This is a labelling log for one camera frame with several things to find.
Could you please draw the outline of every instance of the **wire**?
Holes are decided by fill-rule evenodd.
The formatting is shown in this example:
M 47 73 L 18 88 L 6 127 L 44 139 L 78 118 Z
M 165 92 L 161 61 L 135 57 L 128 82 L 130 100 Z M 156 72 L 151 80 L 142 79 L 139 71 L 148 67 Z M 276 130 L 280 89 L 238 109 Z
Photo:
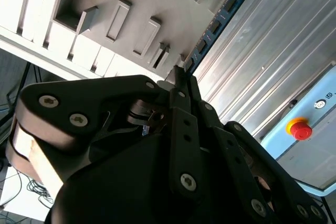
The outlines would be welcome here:
M 14 224 L 20 223 L 20 222 L 24 221 L 25 219 L 28 219 L 28 217 L 23 218 L 22 220 L 19 220 L 18 222 L 15 222 Z
M 20 176 L 20 174 L 19 174 L 19 171 L 17 170 L 17 169 L 15 169 L 16 170 L 16 173 L 17 173 L 17 175 L 19 176 L 19 179 L 20 179 L 20 189 L 19 189 L 19 191 L 17 192 L 17 194 L 13 197 L 13 198 L 11 198 L 11 199 L 9 199 L 8 201 L 6 201 L 5 203 L 3 203 L 1 206 L 0 206 L 0 208 L 3 208 L 3 207 L 5 207 L 5 205 L 6 204 L 8 204 L 9 202 L 11 202 L 13 199 L 15 199 L 18 195 L 19 195 L 19 193 L 21 192 L 21 190 L 22 190 L 22 179 L 21 179 L 21 176 Z
M 37 67 L 37 70 L 38 70 L 38 75 L 40 77 L 40 82 L 42 82 L 42 77 L 41 77 L 41 70 L 40 70 L 40 67 Z
M 13 223 L 15 222 L 15 220 L 11 219 L 10 217 L 8 217 L 9 212 L 7 212 L 6 215 L 0 214 L 0 216 L 3 216 L 5 220 L 9 220 L 12 221 Z
M 8 111 L 9 110 L 9 108 L 6 108 L 6 109 L 3 109 L 3 110 L 0 110 L 0 113 L 2 113 L 2 112 L 6 112 L 6 111 Z
M 8 178 L 5 178 L 5 179 L 1 180 L 0 183 L 2 183 L 3 181 L 5 181 L 6 179 L 12 178 L 12 177 L 14 177 L 14 176 L 16 176 L 16 175 L 17 175 L 17 174 L 14 174 L 14 175 L 12 175 L 12 176 L 9 176 Z
M 34 69 L 34 75 L 35 75 L 35 82 L 38 83 L 35 65 L 33 65 L 33 69 Z
M 37 183 L 34 179 L 29 179 L 29 183 L 27 184 L 27 190 L 28 191 L 32 191 L 33 193 L 38 194 L 38 201 L 40 201 L 40 203 L 42 205 L 44 205 L 46 208 L 49 208 L 46 204 L 43 203 L 42 199 L 46 200 L 48 203 L 53 204 L 54 200 L 52 199 L 52 197 L 50 196 L 48 190 L 41 184 Z

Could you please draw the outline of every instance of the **screw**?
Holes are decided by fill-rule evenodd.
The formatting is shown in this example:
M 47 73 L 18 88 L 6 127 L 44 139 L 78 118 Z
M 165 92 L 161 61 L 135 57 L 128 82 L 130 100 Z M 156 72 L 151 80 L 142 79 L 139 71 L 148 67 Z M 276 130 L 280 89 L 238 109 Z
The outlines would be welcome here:
M 305 210 L 305 208 L 303 206 L 297 205 L 297 208 L 298 208 L 300 214 L 302 214 L 302 216 L 304 216 L 305 218 L 309 217 L 307 211 Z
M 315 206 L 310 206 L 310 209 L 317 217 L 323 218 L 321 212 Z
M 153 85 L 152 83 L 150 83 L 150 82 L 146 82 L 146 85 L 147 85 L 148 87 L 150 87 L 151 89 L 154 89 L 154 85 Z
M 266 217 L 266 209 L 264 208 L 263 204 L 257 200 L 257 199 L 253 199 L 251 200 L 251 205 L 253 207 L 253 210 L 259 214 L 262 217 Z
M 233 127 L 234 127 L 237 131 L 242 131 L 242 128 L 241 128 L 238 124 L 234 124 Z
M 58 100 L 50 95 L 43 95 L 38 99 L 38 102 L 46 108 L 54 108 L 58 106 Z
M 70 123 L 77 127 L 84 127 L 88 124 L 88 119 L 82 114 L 72 114 L 70 116 Z
M 208 109 L 208 110 L 212 110 L 212 107 L 210 104 L 206 104 L 205 107 Z
M 182 184 L 182 186 L 184 186 L 185 189 L 187 189 L 189 191 L 196 190 L 196 181 L 194 180 L 194 178 L 191 175 L 189 175 L 187 173 L 182 174 L 181 184 Z

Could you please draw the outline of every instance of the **blue strip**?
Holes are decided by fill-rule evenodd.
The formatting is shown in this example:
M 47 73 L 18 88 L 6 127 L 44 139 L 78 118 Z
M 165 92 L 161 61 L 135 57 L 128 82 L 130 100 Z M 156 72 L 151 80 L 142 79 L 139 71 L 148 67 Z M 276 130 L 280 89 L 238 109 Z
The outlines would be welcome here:
M 191 76 L 195 72 L 243 2 L 244 0 L 225 0 L 188 56 L 188 61 L 184 65 L 187 76 Z

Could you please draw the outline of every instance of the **black cable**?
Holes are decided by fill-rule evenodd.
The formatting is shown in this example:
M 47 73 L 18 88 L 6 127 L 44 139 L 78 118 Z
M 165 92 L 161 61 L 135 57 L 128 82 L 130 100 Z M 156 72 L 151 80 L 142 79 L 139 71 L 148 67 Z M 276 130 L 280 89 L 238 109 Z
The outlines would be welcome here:
M 327 211 L 327 213 L 328 213 L 328 215 L 329 215 L 329 218 L 330 218 L 331 223 L 332 223 L 332 224 L 336 224 L 334 215 L 332 215 L 332 212 L 331 212 L 331 210 L 330 210 L 330 208 L 329 208 L 329 205 L 328 205 L 328 202 L 326 201 L 326 198 L 321 197 L 321 200 L 322 200 L 322 202 L 323 202 L 324 207 L 326 208 L 326 211 Z
M 40 67 L 37 67 L 37 70 L 38 70 L 38 75 L 40 77 L 40 82 L 42 82 L 42 77 L 41 77 L 41 70 L 40 70 Z
M 15 169 L 15 170 L 16 170 L 17 175 L 19 176 L 19 179 L 20 179 L 20 189 L 19 189 L 19 191 L 17 192 L 17 194 L 13 198 L 9 199 L 8 201 L 6 201 L 5 203 L 3 203 L 0 206 L 0 208 L 2 208 L 2 209 L 5 207 L 6 204 L 8 204 L 9 202 L 11 202 L 13 199 L 15 199 L 19 195 L 19 193 L 21 192 L 21 190 L 22 190 L 22 179 L 20 177 L 19 171 L 17 169 Z
M 24 87 L 24 85 L 26 83 L 30 65 L 31 65 L 31 63 L 27 62 L 25 71 L 23 72 L 23 75 L 22 75 L 22 78 L 21 78 L 21 82 L 20 82 L 19 88 L 18 88 L 17 93 L 16 93 L 16 97 L 15 97 L 15 101 L 14 101 L 13 107 L 16 106 L 17 100 L 19 99 L 20 92 L 21 92 L 22 88 Z
M 33 65 L 33 69 L 34 69 L 34 75 L 35 75 L 35 82 L 38 83 L 37 73 L 36 73 L 36 66 L 35 65 Z
M 14 103 L 13 103 L 13 107 L 9 110 L 9 112 L 7 113 L 7 115 L 5 115 L 5 116 L 0 120 L 0 127 L 2 127 L 2 126 L 3 126 L 9 119 L 11 119 L 11 118 L 13 117 L 13 115 L 14 115 L 15 106 L 16 106 L 17 100 L 18 100 L 18 98 L 19 98 L 19 94 L 20 94 L 20 92 L 21 92 L 21 89 L 24 87 L 24 85 L 25 85 L 25 83 L 26 83 L 30 65 L 31 65 L 31 63 L 30 63 L 30 62 L 27 62 L 25 71 L 23 72 L 23 75 L 22 75 L 22 78 L 21 78 L 21 81 L 20 81 L 19 88 L 18 88 L 17 93 L 16 93 L 16 97 L 15 97 L 15 101 L 14 101 Z
M 20 223 L 20 222 L 24 221 L 25 219 L 28 219 L 28 217 L 26 217 L 26 218 L 23 218 L 22 220 L 19 220 L 18 222 L 15 222 L 14 224 L 18 224 L 18 223 Z
M 14 176 L 16 176 L 16 175 L 17 175 L 17 174 L 14 174 L 14 175 L 12 175 L 12 176 L 9 176 L 8 178 L 5 178 L 5 179 L 1 180 L 0 183 L 2 183 L 3 181 L 5 181 L 6 179 L 9 179 L 9 178 L 14 177 Z
M 28 179 L 29 179 L 29 183 L 27 184 L 27 190 L 38 194 L 39 195 L 38 196 L 38 201 L 40 201 L 40 203 L 42 205 L 44 205 L 46 208 L 50 209 L 50 207 L 48 207 L 42 201 L 42 198 L 43 198 L 44 200 L 46 200 L 50 204 L 54 203 L 54 201 L 53 201 L 52 197 L 50 196 L 48 190 L 43 185 L 37 183 L 34 179 L 30 179 L 29 177 L 28 177 Z

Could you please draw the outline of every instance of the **aluminum panel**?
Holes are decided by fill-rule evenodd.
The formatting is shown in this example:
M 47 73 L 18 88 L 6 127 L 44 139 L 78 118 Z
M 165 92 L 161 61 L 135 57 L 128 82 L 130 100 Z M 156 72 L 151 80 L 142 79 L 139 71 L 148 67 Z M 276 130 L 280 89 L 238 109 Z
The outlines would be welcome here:
M 239 121 L 257 135 L 336 59 L 335 6 L 335 0 L 245 1 L 195 73 L 222 122 Z

